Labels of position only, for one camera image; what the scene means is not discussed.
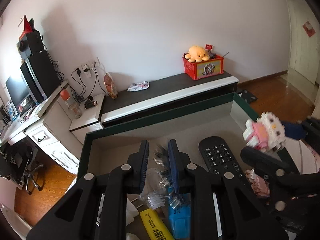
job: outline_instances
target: black speaker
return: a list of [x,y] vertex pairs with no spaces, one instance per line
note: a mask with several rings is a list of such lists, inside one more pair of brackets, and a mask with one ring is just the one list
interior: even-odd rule
[[44,51],[44,46],[41,40],[40,32],[31,32],[25,34],[17,43],[18,51],[22,60]]
[[40,103],[46,100],[60,85],[60,80],[46,51],[27,58],[20,69],[22,78],[28,85],[35,102]]

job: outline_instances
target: drawer handle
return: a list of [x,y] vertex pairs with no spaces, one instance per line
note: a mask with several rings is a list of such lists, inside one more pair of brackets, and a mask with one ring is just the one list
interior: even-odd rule
[[42,139],[39,139],[39,138],[38,138],[38,142],[42,142],[45,138],[47,138],[45,135],[43,136]]
[[59,164],[59,163],[57,163],[57,159],[54,159],[54,162],[57,164],[57,165],[59,165],[60,167],[62,167],[63,166],[63,164],[61,163],[61,165]]

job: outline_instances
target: orange plush toy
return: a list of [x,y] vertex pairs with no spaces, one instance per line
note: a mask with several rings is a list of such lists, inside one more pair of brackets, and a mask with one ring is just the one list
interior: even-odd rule
[[192,46],[189,49],[189,53],[184,56],[189,62],[201,62],[209,60],[208,53],[200,46]]

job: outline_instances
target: remote control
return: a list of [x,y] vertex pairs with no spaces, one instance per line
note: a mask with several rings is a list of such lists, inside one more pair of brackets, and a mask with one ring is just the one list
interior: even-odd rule
[[229,171],[251,188],[224,139],[218,136],[205,138],[199,143],[199,151],[209,172],[221,176]]

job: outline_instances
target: green drawer frame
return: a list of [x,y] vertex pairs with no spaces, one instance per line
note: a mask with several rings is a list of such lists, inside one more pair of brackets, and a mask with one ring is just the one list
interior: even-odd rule
[[81,178],[87,173],[93,140],[164,122],[170,119],[199,112],[232,101],[235,101],[252,120],[257,120],[257,118],[259,117],[258,114],[237,93],[232,92],[215,98],[210,98],[189,105],[173,108],[167,111],[148,115],[135,120],[106,127],[98,131],[87,133],[81,152],[77,179]]

